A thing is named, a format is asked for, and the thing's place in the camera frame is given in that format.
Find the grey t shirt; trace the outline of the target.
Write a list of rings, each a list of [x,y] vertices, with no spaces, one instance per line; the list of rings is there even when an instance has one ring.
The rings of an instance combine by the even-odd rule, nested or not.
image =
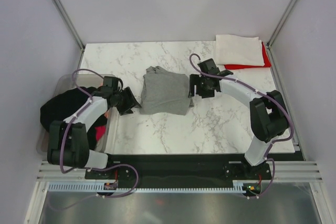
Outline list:
[[[187,75],[170,72],[160,66],[148,67],[143,76],[140,113],[186,115],[194,107],[189,91]]]

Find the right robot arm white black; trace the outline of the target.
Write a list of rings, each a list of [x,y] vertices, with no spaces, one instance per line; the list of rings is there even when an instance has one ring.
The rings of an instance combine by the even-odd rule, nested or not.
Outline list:
[[[198,74],[190,75],[190,96],[213,98],[216,92],[229,95],[249,108],[253,139],[244,154],[241,174],[248,179],[259,173],[259,165],[267,160],[272,146],[292,138],[293,122],[287,112],[282,94],[273,90],[263,93],[239,80],[229,70],[221,71],[214,60],[207,59],[195,65],[191,54],[189,61]]]

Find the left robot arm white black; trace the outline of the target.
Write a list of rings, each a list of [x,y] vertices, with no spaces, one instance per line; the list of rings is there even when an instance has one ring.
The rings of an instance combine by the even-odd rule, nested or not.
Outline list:
[[[120,115],[127,115],[141,106],[120,78],[105,76],[102,79],[102,85],[92,93],[76,86],[87,100],[71,116],[53,121],[50,126],[47,161],[58,165],[63,174],[75,168],[96,170],[103,178],[111,178],[115,173],[108,154],[89,148],[87,132],[111,108],[116,108]]]

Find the peach t shirt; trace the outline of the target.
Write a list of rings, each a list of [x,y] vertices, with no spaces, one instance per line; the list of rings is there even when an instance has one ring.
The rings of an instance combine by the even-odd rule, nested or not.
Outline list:
[[[110,115],[110,111],[108,110],[108,111],[104,114],[104,116],[108,119],[108,118],[109,118],[109,115]]]

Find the magenta t shirt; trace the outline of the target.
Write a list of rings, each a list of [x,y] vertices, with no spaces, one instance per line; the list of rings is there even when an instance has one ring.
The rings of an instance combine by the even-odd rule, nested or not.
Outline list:
[[[96,132],[96,141],[98,142],[104,136],[106,132],[106,126],[102,125],[95,127],[95,132]]]

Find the white folded t shirt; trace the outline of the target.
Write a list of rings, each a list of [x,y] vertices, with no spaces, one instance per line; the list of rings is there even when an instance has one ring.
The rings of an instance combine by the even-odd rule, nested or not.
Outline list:
[[[259,37],[216,35],[214,60],[221,65],[263,65]]]

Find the black t shirt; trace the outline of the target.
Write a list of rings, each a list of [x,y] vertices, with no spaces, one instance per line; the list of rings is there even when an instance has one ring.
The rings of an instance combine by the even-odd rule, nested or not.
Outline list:
[[[73,115],[87,100],[88,96],[77,88],[53,97],[40,108],[40,123],[43,129],[49,133],[49,128],[53,121],[62,121]],[[104,114],[101,115],[88,130],[88,144],[91,150],[95,150],[98,143],[96,141],[95,127],[107,126],[107,120]]]

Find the red folded t shirt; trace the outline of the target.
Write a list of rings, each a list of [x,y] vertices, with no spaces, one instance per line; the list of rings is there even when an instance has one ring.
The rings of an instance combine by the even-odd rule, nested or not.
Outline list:
[[[264,43],[261,43],[261,49],[262,49],[262,58],[263,58],[263,65],[260,66],[252,66],[252,65],[230,65],[226,64],[224,67],[228,70],[242,70],[242,69],[253,69],[253,68],[270,68],[271,62],[268,58],[268,55],[266,53],[266,48]]]

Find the left aluminium frame post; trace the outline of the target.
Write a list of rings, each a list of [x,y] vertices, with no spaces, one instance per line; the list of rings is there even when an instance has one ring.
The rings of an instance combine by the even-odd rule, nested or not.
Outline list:
[[[79,36],[73,22],[71,21],[70,16],[68,15],[64,5],[62,4],[61,0],[52,0],[52,2],[54,4],[55,8],[57,9],[60,17],[62,18],[65,25],[67,26],[67,29],[71,33],[71,35],[72,35],[73,39],[75,40],[76,44],[80,48],[80,51],[84,52],[85,45],[84,45],[82,39],[80,38],[80,36]]]

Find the aluminium frame post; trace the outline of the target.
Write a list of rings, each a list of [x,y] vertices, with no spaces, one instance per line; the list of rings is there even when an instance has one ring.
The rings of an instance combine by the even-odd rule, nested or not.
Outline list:
[[[279,22],[277,23],[274,31],[272,32],[269,40],[266,42],[266,48],[270,49],[272,45],[275,43],[275,40],[277,39],[278,35],[280,34],[281,30],[283,29],[284,25],[286,24],[289,16],[293,12],[297,2],[299,0],[290,0],[288,5],[286,6]]]
[[[68,15],[64,5],[62,4],[61,0],[52,0],[52,2],[54,4],[55,8],[57,9],[60,17],[62,18],[65,25],[67,26],[67,29],[71,33],[71,35],[72,35],[73,39],[75,40],[76,44],[80,48],[80,51],[84,52],[85,45],[84,45],[82,39],[80,38],[80,36],[79,36],[73,22],[71,21],[70,16]]]

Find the right aluminium frame post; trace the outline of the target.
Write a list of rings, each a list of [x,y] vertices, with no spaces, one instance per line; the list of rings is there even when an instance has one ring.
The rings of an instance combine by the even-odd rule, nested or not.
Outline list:
[[[277,39],[278,35],[280,34],[281,30],[283,29],[284,25],[286,24],[289,16],[293,12],[297,2],[299,0],[290,0],[288,5],[286,6],[279,22],[277,23],[274,31],[272,32],[269,40],[266,42],[266,48],[270,49],[272,45],[275,43],[275,40]]]

